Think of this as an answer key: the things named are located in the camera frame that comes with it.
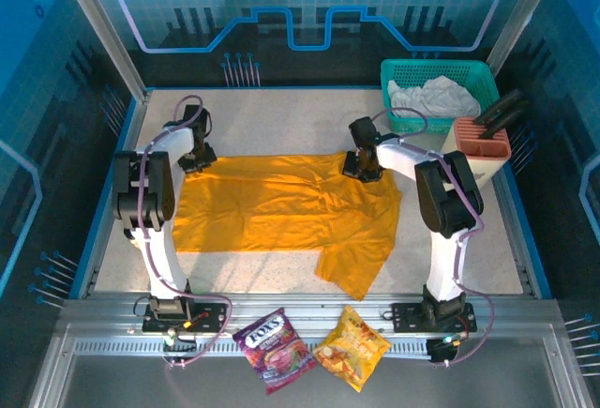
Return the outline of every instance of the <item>snack bag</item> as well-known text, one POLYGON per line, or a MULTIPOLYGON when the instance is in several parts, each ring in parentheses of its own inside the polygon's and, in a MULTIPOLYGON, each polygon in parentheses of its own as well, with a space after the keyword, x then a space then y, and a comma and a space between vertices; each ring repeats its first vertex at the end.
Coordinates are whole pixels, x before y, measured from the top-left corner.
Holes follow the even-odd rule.
POLYGON ((317 365, 283 308, 238 331, 233 340, 266 383, 267 395, 289 385, 317 365))
POLYGON ((390 346, 349 306, 313 354, 327 370, 360 392, 390 346))

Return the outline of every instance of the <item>black handle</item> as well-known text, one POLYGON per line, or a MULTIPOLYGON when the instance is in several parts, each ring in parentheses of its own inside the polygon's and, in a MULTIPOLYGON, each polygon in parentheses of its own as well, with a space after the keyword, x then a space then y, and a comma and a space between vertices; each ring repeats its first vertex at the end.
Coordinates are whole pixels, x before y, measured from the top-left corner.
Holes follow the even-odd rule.
POLYGON ((518 101, 521 101, 525 98, 525 94, 521 92, 520 89, 513 89, 504 97, 496 100, 487 110, 482 113, 479 117, 477 117, 472 122, 475 125, 488 125, 490 124, 494 118, 504 111, 508 110, 518 101))
POLYGON ((498 131, 503 128, 508 127, 512 123, 516 122, 525 112, 525 107, 523 105, 517 106, 515 109, 509 111, 508 113, 503 113, 494 121, 487 126, 486 131, 484 131, 479 139, 491 139, 494 137, 498 131))

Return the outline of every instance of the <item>cable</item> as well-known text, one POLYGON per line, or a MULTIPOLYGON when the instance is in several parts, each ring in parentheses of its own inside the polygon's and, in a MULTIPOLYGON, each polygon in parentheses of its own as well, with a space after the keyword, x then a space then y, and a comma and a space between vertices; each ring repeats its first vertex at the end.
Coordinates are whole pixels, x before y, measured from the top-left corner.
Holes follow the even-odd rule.
POLYGON ((138 314, 135 310, 138 308, 138 303, 144 299, 148 300, 148 303, 150 302, 150 297, 148 295, 142 295, 141 297, 138 297, 135 302, 133 302, 133 314, 137 317, 145 317, 145 314, 138 314))
POLYGON ((179 338, 179 332, 177 332, 177 334, 175 335, 175 338, 179 341, 179 342, 183 342, 185 344, 194 344, 195 347, 198 346, 198 343, 195 340, 182 340, 181 338, 179 338))
MULTIPOLYGON (((172 352, 167 352, 169 354, 187 354, 189 352, 195 352, 196 350, 198 350, 198 344, 195 341, 190 341, 190 340, 182 340, 181 342, 184 342, 186 344, 191 344, 192 342, 194 343, 193 347, 188 347, 187 349, 181 349, 181 350, 173 350, 172 352)), ((179 356, 171 356, 171 355, 164 355, 164 358, 178 358, 179 356)))
MULTIPOLYGON (((200 96, 195 96, 193 94, 190 94, 187 97, 191 97, 191 98, 196 98, 198 100, 202 100, 200 96)), ((181 105, 179 103, 177 103, 177 105, 175 106, 175 109, 173 110, 173 113, 172 113, 172 120, 173 120, 173 122, 177 122, 177 117, 179 117, 179 108, 180 107, 181 107, 181 105)), ((202 110, 203 110, 203 102, 201 101, 200 107, 198 108, 197 115, 192 116, 192 118, 194 120, 196 120, 198 118, 198 116, 200 115, 200 111, 202 111, 202 110)), ((207 114, 207 117, 208 117, 209 126, 208 126, 208 131, 206 131, 204 133, 204 139, 206 139, 208 136, 210 136, 210 133, 213 131, 213 117, 210 115, 210 111, 208 111, 208 110, 206 110, 206 114, 207 114)))
POLYGON ((463 204, 469 211, 469 214, 471 214, 472 217, 475 219, 475 227, 476 228, 474 228, 468 232, 465 232, 458 239, 457 252, 455 253, 455 257, 454 257, 453 281, 456 284, 456 286, 461 291, 463 291, 465 294, 483 297, 487 301, 487 304, 489 305, 489 323, 487 324, 486 331, 484 332, 483 336, 481 337, 481 339, 477 343, 477 345, 475 345, 475 347, 473 347, 466 355, 461 356, 460 358, 455 358, 451 362, 446 362, 445 366, 449 367, 450 363, 452 363, 452 365, 455 365, 455 364, 461 363, 461 362, 465 361, 466 359, 468 359, 469 357, 473 356, 484 345, 486 340, 488 340, 489 334, 491 333, 491 329, 494 325, 494 320, 496 318, 496 308, 494 307, 494 302, 491 299, 491 297, 487 294, 470 289, 459 281, 460 255, 461 255, 462 249, 464 247, 466 247, 465 241, 468 240, 470 237, 474 236, 475 234, 480 234, 481 232, 483 232, 485 225, 484 225, 484 222, 482 221, 481 217, 479 217, 479 215, 477 214, 477 211, 475 211, 475 208, 473 208, 471 203, 469 203, 469 199, 467 199, 467 195, 464 193, 464 191, 458 184, 457 179, 452 174, 452 169, 450 169, 450 166, 448 165, 448 163, 443 159, 443 155, 438 152, 427 151, 416 145, 412 145, 412 144, 408 144, 408 143, 404 142, 404 138, 406 138, 408 136, 414 136, 414 135, 421 134, 421 133, 424 133, 427 131, 428 119, 422 113, 419 113, 417 110, 414 110, 413 108, 402 108, 402 107, 388 108, 388 109, 385 109, 385 110, 380 111, 379 113, 375 114, 373 117, 371 117, 371 120, 375 120, 377 117, 379 117, 383 113, 388 113, 388 112, 392 112, 392 111, 409 111, 411 113, 416 113, 423 119, 423 121, 425 122, 425 127, 418 132, 407 133, 407 134, 399 137, 398 140, 399 140, 400 144, 405 148, 408 148, 417 153, 422 153, 429 157, 435 158, 437 161, 439 161, 440 165, 443 168, 443 171, 446 173, 446 175, 450 179, 450 182, 454 186, 455 191, 457 192, 458 198, 463 202, 463 204))
MULTIPOLYGON (((181 106, 184 104, 184 102, 186 102, 192 98, 197 99, 200 104, 198 111, 194 115, 192 115, 191 118, 189 118, 189 120, 187 120, 183 124, 180 124, 180 125, 177 125, 177 126, 171 127, 171 128, 165 128, 163 131, 161 131, 159 133, 159 135, 156 138, 154 138, 152 141, 150 141, 150 144, 148 144, 146 146, 146 148, 143 150, 142 161, 140 163, 140 181, 141 182, 143 182, 145 180, 146 164, 148 162, 148 155, 150 155, 150 152, 152 151, 154 146, 157 143, 159 143, 160 141, 162 141, 164 138, 166 138, 169 134, 171 134, 179 129, 187 127, 189 124, 194 122, 200 115, 200 113, 203 109, 204 103, 203 103, 203 100, 199 96, 196 96, 196 95, 185 96, 181 100, 179 100, 177 102, 177 104, 175 105, 174 113, 175 113, 175 115, 177 115, 179 108, 181 108, 181 106)), ((154 259, 152 258, 152 251, 150 250, 150 234, 148 233, 148 229, 143 224, 143 190, 144 190, 144 184, 140 184, 140 188, 138 190, 138 206, 137 206, 137 208, 138 208, 138 226, 140 227, 140 229, 142 230, 142 233, 143 233, 146 256, 148 258, 148 263, 150 264, 150 268, 152 269, 152 273, 154 274, 154 276, 157 278, 158 281, 160 281, 160 283, 163 286, 165 286, 167 289, 169 289, 174 294, 180 295, 182 297, 193 298, 196 300, 218 299, 218 300, 222 300, 223 302, 225 302, 228 307, 227 316, 225 317, 225 320, 223 321, 223 326, 217 332, 217 334, 208 342, 206 347, 204 347, 202 349, 201 352, 199 352, 197 355, 195 355, 194 357, 192 357, 186 361, 181 360, 180 362, 170 363, 171 366, 185 367, 185 365, 192 364, 195 361, 197 361, 198 359, 200 359, 208 350, 211 349, 211 347, 215 344, 215 342, 217 342, 218 338, 223 334, 223 332, 227 328, 227 324, 229 323, 229 321, 232 317, 233 303, 228 297, 226 297, 224 295, 199 295, 199 294, 193 294, 193 293, 184 293, 183 291, 179 291, 179 290, 173 288, 167 281, 165 281, 164 277, 162 275, 160 275, 160 273, 158 272, 158 269, 157 269, 157 265, 155 264, 154 259)))
POLYGON ((467 340, 469 338, 469 324, 464 321, 464 319, 460 316, 457 316, 458 321, 465 327, 465 333, 467 334, 467 340))
POLYGON ((400 139, 408 138, 409 136, 418 136, 419 134, 423 134, 428 131, 428 128, 429 128, 428 119, 423 115, 423 113, 415 110, 414 108, 408 108, 408 107, 387 108, 385 110, 381 110, 378 113, 376 113, 374 116, 371 117, 371 120, 373 122, 375 122, 375 119, 377 119, 382 114, 392 113, 392 112, 401 112, 401 111, 409 111, 411 113, 417 114, 418 116, 420 116, 423 119, 423 122, 425 122, 425 125, 418 131, 412 131, 412 132, 401 134, 399 136, 400 139))

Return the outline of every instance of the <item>purple snack bag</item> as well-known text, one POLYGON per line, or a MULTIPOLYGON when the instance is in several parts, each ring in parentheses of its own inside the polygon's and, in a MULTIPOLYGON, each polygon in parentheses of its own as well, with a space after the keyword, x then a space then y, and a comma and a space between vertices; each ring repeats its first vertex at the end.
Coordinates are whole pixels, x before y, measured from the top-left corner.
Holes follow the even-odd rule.
POLYGON ((266 383, 267 395, 289 385, 317 365, 283 308, 238 331, 233 340, 266 383))

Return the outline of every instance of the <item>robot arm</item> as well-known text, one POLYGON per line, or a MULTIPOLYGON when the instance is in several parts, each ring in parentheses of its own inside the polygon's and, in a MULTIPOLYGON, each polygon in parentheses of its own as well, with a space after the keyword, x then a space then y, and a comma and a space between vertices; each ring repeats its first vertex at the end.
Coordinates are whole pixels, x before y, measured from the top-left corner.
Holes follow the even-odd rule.
MULTIPOLYGON (((459 239, 473 230, 476 222, 450 184, 438 161, 441 155, 408 144, 395 134, 382 136, 369 117, 354 121, 350 131, 357 150, 348 152, 344 174, 367 183, 379 180, 383 169, 391 169, 416 183, 421 216, 431 231, 431 267, 422 304, 427 322, 435 325, 460 314, 465 294, 456 281, 462 280, 468 238, 459 239)), ((483 200, 465 156, 457 151, 443 159, 481 214, 483 200)))
MULTIPOLYGON (((184 118, 170 122, 165 128, 189 120, 200 107, 188 105, 184 118)), ((186 278, 175 252, 173 222, 186 173, 201 171, 217 160, 215 152, 204 142, 209 113, 202 109, 198 119, 186 128, 168 134, 158 142, 148 156, 145 181, 140 181, 140 162, 143 148, 119 152, 114 157, 112 207, 114 216, 123 221, 126 236, 142 251, 143 261, 150 276, 150 306, 157 318, 183 316, 189 301, 162 284, 153 271, 144 243, 143 231, 138 226, 138 190, 144 185, 143 218, 150 239, 153 263, 159 275, 171 288, 188 292, 186 278)))

